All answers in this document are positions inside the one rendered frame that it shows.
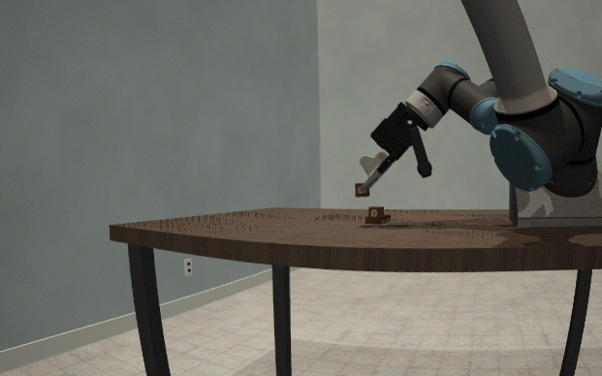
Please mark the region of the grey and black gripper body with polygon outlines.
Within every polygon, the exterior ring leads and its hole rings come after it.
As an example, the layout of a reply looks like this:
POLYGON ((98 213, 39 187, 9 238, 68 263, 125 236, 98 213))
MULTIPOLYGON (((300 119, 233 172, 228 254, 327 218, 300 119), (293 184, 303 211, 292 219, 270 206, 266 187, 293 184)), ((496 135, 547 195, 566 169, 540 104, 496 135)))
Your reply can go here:
POLYGON ((388 151, 389 154, 391 154, 393 150, 397 151, 402 146, 404 149, 396 157, 397 159, 403 155, 408 146, 412 146, 410 145, 413 143, 408 130, 417 126, 424 131, 428 128, 425 120, 418 113, 400 102, 392 114, 388 118, 385 118, 370 136, 382 149, 388 151), (408 121, 406 121, 407 119, 413 120, 412 124, 409 124, 408 121), (397 130, 395 128, 397 128, 397 130))

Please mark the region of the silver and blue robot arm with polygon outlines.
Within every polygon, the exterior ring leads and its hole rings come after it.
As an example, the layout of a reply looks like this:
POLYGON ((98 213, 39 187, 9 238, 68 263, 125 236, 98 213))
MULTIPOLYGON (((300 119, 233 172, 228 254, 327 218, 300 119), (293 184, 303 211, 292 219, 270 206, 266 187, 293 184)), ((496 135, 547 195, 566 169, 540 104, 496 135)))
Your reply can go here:
POLYGON ((443 60, 406 106, 429 128, 451 109, 491 135, 494 162, 521 190, 544 186, 567 198, 589 193, 598 174, 602 81, 580 70, 557 68, 547 85, 518 0, 461 3, 493 79, 476 85, 462 67, 443 60))

